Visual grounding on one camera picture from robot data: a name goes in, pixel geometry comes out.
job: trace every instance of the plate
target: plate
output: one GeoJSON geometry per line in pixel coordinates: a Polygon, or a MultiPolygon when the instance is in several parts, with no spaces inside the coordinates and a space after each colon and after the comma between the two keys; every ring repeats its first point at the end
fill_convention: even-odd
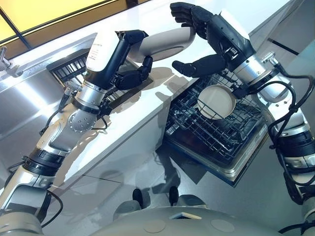
{"type": "Polygon", "coordinates": [[[222,119],[233,112],[235,104],[236,99],[229,87],[211,85],[199,94],[197,107],[206,118],[222,119]]]}

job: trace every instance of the kitchen counter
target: kitchen counter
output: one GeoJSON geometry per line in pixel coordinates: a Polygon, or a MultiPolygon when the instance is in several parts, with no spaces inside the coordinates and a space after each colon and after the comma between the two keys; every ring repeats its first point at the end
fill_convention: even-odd
{"type": "MultiPolygon", "coordinates": [[[[140,29],[146,31],[148,35],[152,35],[178,28],[180,24],[176,23],[170,14],[169,4],[171,2],[174,1],[152,0],[146,2],[53,40],[16,57],[13,62],[25,65],[30,58],[50,54],[63,45],[73,43],[78,38],[83,38],[99,30],[111,32],[115,30],[140,29]]],[[[289,0],[255,1],[254,4],[250,0],[190,0],[187,2],[200,5],[217,14],[225,8],[247,32],[252,32],[267,18],[287,4],[289,0]]],[[[117,149],[124,140],[132,136],[160,111],[167,111],[171,100],[196,80],[183,77],[172,69],[172,61],[192,62],[209,54],[214,54],[212,48],[205,40],[196,36],[192,45],[183,52],[171,58],[154,62],[151,72],[151,78],[154,82],[116,108],[106,118],[109,127],[105,132],[90,131],[84,136],[82,142],[65,159],[54,185],[59,186],[61,189],[67,188],[78,177],[92,169],[102,159],[117,149]]]]}

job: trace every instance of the faucet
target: faucet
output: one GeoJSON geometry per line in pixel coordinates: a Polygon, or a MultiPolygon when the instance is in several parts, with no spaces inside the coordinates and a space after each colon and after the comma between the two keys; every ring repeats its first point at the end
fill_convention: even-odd
{"type": "Polygon", "coordinates": [[[0,51],[0,71],[6,71],[8,75],[11,75],[13,77],[19,77],[23,74],[23,71],[17,71],[20,67],[19,65],[13,65],[8,59],[6,59],[5,53],[6,53],[7,47],[2,46],[0,51]]]}

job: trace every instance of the gray floor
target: gray floor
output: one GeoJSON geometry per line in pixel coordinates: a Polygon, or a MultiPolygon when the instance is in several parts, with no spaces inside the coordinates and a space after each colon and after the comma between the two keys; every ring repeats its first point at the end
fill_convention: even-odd
{"type": "MultiPolygon", "coordinates": [[[[44,232],[48,236],[89,235],[112,222],[115,209],[131,199],[135,187],[142,190],[147,207],[158,207],[169,204],[167,193],[172,185],[178,186],[180,194],[197,195],[210,209],[275,230],[299,223],[301,209],[286,192],[283,172],[273,151],[265,145],[260,153],[264,154],[256,157],[233,188],[163,145],[123,177],[112,172],[115,180],[87,173],[62,195],[64,210],[44,232]]],[[[47,218],[57,210],[58,203],[54,202],[47,218]]]]}

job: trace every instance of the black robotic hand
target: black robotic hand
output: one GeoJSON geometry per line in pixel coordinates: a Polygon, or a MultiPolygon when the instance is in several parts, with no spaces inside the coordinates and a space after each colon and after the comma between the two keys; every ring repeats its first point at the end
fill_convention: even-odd
{"type": "Polygon", "coordinates": [[[170,8],[176,22],[182,23],[182,27],[193,27],[217,53],[193,63],[174,61],[172,66],[180,73],[200,77],[218,73],[225,68],[233,71],[255,54],[248,35],[238,32],[223,16],[214,15],[200,6],[185,2],[172,3],[170,8]]]}
{"type": "Polygon", "coordinates": [[[203,39],[207,39],[206,23],[213,14],[206,9],[186,2],[171,3],[171,13],[182,27],[193,27],[203,39]]]}
{"type": "MultiPolygon", "coordinates": [[[[186,2],[175,2],[170,5],[175,21],[182,27],[192,27],[203,39],[207,39],[207,23],[213,14],[200,6],[186,2]]],[[[209,55],[193,63],[174,61],[172,66],[181,74],[189,77],[211,75],[225,69],[225,61],[221,55],[209,55]]]]}

